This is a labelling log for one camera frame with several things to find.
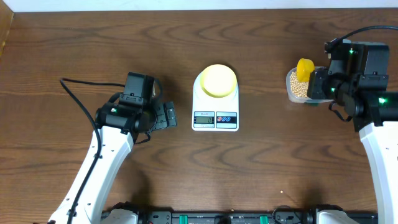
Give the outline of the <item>yellow measuring scoop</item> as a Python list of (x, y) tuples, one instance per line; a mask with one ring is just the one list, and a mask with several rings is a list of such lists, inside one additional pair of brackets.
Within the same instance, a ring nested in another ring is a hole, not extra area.
[(315, 65), (312, 60), (301, 58), (297, 63), (296, 73), (299, 82), (309, 82), (310, 74), (314, 71)]

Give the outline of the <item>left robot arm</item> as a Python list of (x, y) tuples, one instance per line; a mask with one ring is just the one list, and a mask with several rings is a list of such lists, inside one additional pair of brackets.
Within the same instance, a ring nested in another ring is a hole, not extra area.
[(130, 72), (123, 91), (115, 93), (91, 116), (82, 102), (69, 95), (83, 110), (93, 127), (87, 155), (63, 202), (49, 223), (132, 223), (140, 222), (137, 212), (114, 208), (106, 217), (103, 209), (116, 174), (138, 136), (150, 141), (155, 130), (177, 124), (174, 104), (160, 101), (163, 90), (154, 77)]

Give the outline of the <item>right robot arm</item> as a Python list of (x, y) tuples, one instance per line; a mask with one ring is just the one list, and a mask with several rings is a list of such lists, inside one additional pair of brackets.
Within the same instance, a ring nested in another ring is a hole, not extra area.
[(378, 222), (397, 223), (397, 92), (387, 90), (389, 46), (335, 39), (325, 52), (330, 65), (311, 72), (307, 95), (344, 108), (368, 157)]

